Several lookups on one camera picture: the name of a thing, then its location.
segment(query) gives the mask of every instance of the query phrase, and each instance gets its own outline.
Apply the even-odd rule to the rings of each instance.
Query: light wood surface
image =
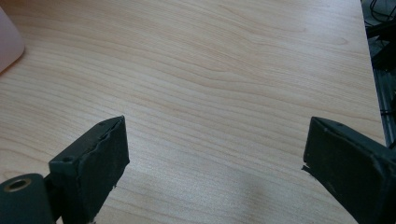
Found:
[[[312,116],[383,143],[360,1],[0,0],[0,181],[124,115],[98,223],[355,223],[301,171]]]

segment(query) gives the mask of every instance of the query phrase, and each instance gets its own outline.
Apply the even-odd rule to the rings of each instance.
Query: wood grain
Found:
[[[301,171],[309,120],[383,143],[359,1],[11,1],[0,181],[124,115],[98,223],[355,223]]]

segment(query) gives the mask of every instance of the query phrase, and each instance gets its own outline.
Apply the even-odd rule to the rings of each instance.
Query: screw hole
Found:
[[[26,188],[27,186],[30,185],[30,183],[32,183],[32,180],[29,178],[18,179],[18,180],[13,181],[12,183],[8,184],[4,188],[4,191],[5,192],[18,191],[18,190]]]
[[[70,161],[72,161],[73,159],[74,159],[74,157],[68,156],[68,157],[64,157],[64,158],[62,159],[62,161],[63,161],[63,162],[70,162]]]

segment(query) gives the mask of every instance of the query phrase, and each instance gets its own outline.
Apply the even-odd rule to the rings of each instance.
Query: pink object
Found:
[[[20,33],[0,8],[0,72],[15,62],[23,53],[24,44]]]

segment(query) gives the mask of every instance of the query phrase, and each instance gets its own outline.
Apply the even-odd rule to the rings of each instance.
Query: black mechanical part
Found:
[[[20,175],[0,185],[0,223],[53,223],[43,177]]]
[[[49,162],[50,173],[44,179],[36,174],[30,174],[34,178],[22,175],[1,185],[0,223],[53,223],[60,216],[64,224],[93,221],[129,163],[128,153],[124,117],[96,124]],[[18,189],[18,194],[6,190],[10,181],[27,178],[29,185]],[[36,215],[45,214],[50,222],[44,217],[25,216],[26,210],[20,204],[26,202],[34,210],[32,213],[39,208]],[[22,214],[28,218],[26,221],[14,221]]]
[[[394,151],[341,123],[312,118],[304,162],[359,223],[395,223]]]

